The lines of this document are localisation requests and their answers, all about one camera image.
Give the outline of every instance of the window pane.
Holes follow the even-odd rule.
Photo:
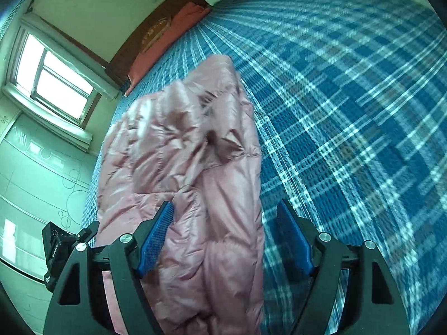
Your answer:
[[[43,49],[43,45],[35,37],[28,35],[17,70],[17,83],[28,92],[31,92],[33,89],[34,77],[36,76]]]
[[[37,93],[75,119],[81,117],[82,110],[87,103],[86,98],[46,70],[43,70],[40,75]]]
[[[52,52],[46,53],[45,60],[43,61],[48,68],[55,71],[61,77],[68,80],[71,84],[83,90],[85,93],[90,94],[93,87],[82,78],[78,73],[66,66],[63,62],[55,57]]]

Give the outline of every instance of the blue plaid bedspread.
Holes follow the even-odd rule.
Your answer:
[[[241,73],[262,146],[263,333],[290,328],[309,286],[273,220],[287,197],[319,230],[378,244],[416,334],[447,292],[447,36],[435,13],[409,0],[225,0],[121,99],[113,122],[215,53]],[[84,225],[96,218],[100,166]]]

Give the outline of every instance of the pink fabric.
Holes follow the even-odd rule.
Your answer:
[[[229,57],[214,55],[136,100],[104,141],[96,244],[173,201],[157,268],[142,286],[166,334],[260,334],[261,150],[253,106]],[[125,334],[110,273],[106,297]]]
[[[146,75],[158,59],[171,47],[185,32],[195,26],[208,13],[210,8],[204,8],[192,2],[187,3],[172,19],[171,26],[164,34],[145,52],[135,58],[129,70],[130,87],[125,96],[128,96],[140,80]]]

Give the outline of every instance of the pillow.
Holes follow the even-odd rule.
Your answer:
[[[158,20],[146,33],[141,42],[140,52],[146,52],[171,26],[171,18],[162,18]]]
[[[166,29],[166,32],[164,34],[162,33],[160,38],[146,52],[141,52],[135,58],[128,73],[131,84],[124,94],[126,97],[149,69],[157,63],[158,59],[161,58],[166,50],[185,32],[202,20],[209,11],[209,7],[204,8],[189,2],[173,17],[170,27]]]

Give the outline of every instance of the black mount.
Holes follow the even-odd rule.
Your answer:
[[[319,233],[310,220],[298,217],[287,200],[280,201],[279,210],[288,210],[301,229],[305,237],[302,243],[307,242],[310,248],[293,250],[309,249],[309,274],[315,278],[291,334],[324,335],[340,272],[349,269],[345,305],[335,334],[410,335],[396,283],[373,241],[364,241],[361,246],[343,244],[329,233]]]
[[[61,329],[65,335],[116,334],[107,307],[102,271],[112,273],[128,334],[163,335],[136,272],[141,247],[153,224],[152,220],[143,221],[133,234],[124,234],[108,246],[95,248],[87,242],[98,232],[97,221],[77,235],[51,222],[43,229],[48,266],[44,282],[53,293],[44,335],[60,334]]]
[[[287,200],[277,212],[291,214],[299,233],[292,246],[298,265],[314,282],[305,306],[292,327],[293,335],[323,335],[334,305],[340,271],[349,269],[346,301],[337,335],[409,335],[405,309],[397,286],[372,241],[361,246],[343,244],[319,233],[309,220],[298,217]],[[53,223],[42,231],[48,272],[44,282],[53,297],[43,335],[116,334],[107,307],[102,271],[110,271],[122,319],[129,335],[163,335],[141,287],[137,268],[141,247],[153,221],[143,221],[133,234],[112,244],[91,248],[98,222],[71,235]]]

